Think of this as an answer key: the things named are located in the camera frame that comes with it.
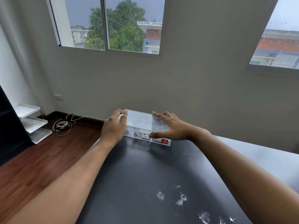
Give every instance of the red label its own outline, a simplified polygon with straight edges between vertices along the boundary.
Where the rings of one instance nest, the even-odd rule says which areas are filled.
[[[167,145],[167,144],[168,144],[168,140],[166,140],[166,139],[162,139],[162,140],[161,140],[161,143]]]

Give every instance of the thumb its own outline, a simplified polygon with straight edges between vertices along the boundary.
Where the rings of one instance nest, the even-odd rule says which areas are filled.
[[[169,131],[161,131],[161,132],[151,132],[149,137],[150,138],[168,138]]]
[[[125,115],[123,115],[121,117],[121,119],[119,120],[119,125],[125,126],[125,127],[127,126],[127,117]]]

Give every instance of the person's right arm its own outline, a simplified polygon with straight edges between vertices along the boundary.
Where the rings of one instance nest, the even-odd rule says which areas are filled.
[[[173,113],[153,114],[170,129],[153,132],[150,137],[192,141],[253,223],[299,223],[299,195],[274,175],[207,130],[185,123]]]

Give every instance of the forearm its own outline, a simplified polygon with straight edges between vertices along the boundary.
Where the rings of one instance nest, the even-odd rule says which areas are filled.
[[[110,147],[99,141],[8,223],[75,223]]]
[[[252,160],[197,128],[192,141],[253,223],[295,223],[299,195]]]

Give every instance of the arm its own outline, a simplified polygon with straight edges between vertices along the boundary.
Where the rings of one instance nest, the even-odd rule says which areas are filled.
[[[210,132],[187,124],[173,113],[153,113],[170,128],[151,138],[191,140],[207,157],[237,203],[253,223],[297,223],[299,195],[252,160],[216,139]]]
[[[99,170],[126,131],[126,110],[105,120],[97,145],[12,217],[11,223],[75,223]]]

